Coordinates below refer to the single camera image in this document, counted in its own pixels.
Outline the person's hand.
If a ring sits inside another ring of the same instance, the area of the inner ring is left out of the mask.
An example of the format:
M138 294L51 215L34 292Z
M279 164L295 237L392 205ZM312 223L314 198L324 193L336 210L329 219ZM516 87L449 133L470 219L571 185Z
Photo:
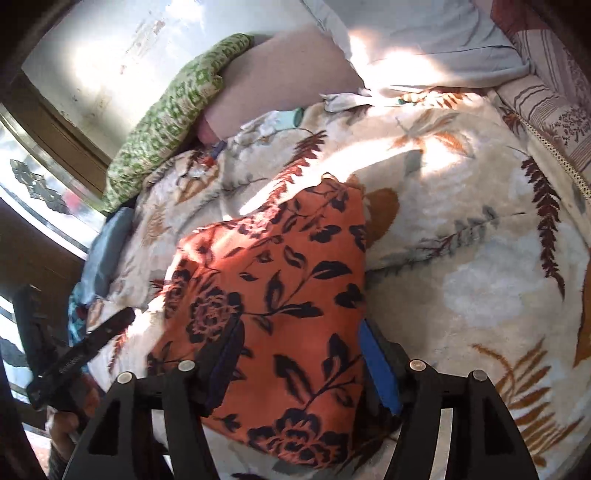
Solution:
M82 380L86 388L82 411L88 418L91 418L100 402L98 385L86 373L82 374ZM47 408L45 429L51 439L52 446L64 459L69 458L75 448L71 436L77 432L77 428L78 417L76 414L58 411L53 407Z

